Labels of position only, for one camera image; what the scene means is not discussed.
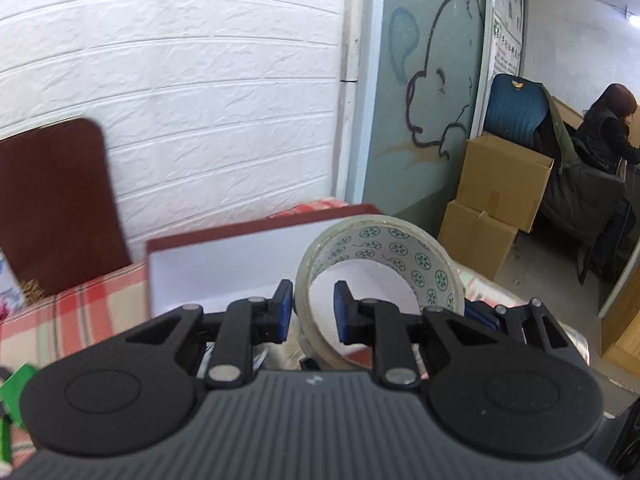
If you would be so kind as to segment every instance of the patterned tape core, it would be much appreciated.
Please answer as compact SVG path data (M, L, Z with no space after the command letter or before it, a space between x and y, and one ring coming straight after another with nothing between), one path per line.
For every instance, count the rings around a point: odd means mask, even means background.
M398 273L411 286L420 307L439 305L458 311L457 274L426 241L388 224L356 222L325 242L312 263L309 285L339 262L372 260Z

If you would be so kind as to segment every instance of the clear packing tape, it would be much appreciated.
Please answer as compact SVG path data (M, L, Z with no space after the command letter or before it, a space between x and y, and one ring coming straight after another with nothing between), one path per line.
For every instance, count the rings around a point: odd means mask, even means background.
M347 218L329 227L309 246L296 275L294 332L304 353L325 369L360 365L341 355L314 320L309 290L329 267L347 260L369 260L389 267L411 287L418 306L442 306L464 314L462 282L452 259L427 232L384 215Z

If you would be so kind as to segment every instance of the chair backrest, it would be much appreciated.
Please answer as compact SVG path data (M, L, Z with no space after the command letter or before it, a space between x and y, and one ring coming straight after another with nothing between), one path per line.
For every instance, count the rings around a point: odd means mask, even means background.
M47 296L130 264L97 124L0 140L0 247L18 280Z
M539 83L497 74L491 84L484 129L533 149L534 132L548 110L549 103Z

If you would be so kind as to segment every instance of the dark hair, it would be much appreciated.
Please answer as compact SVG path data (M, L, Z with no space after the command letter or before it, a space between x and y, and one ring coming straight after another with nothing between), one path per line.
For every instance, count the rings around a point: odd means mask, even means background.
M638 102L629 89L620 83L607 86L598 100L591 105L587 115L593 115L603 110L610 110L620 120L636 113Z

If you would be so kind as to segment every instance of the green object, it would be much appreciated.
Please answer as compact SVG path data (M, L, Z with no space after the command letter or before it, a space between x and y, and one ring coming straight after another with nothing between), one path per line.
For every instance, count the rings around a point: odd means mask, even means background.
M35 375L36 371L35 366L22 365L0 386L0 397L2 397L4 410L11 417L11 420L21 428L24 428L24 425L20 415L20 396L27 382Z
M566 126L564 126L564 122L562 121L556 102L549 93L549 90L547 90L543 84L540 84L540 86L542 86L546 95L546 100L549 102L549 112L551 113L551 119L554 124L556 140L558 141L558 146L560 146L562 165L559 168L559 172L562 173L562 168L572 168L573 166L576 166L580 162L580 157L575 151L574 142L571 140L571 137L566 130Z
M0 420L0 460L11 463L11 422L6 416Z

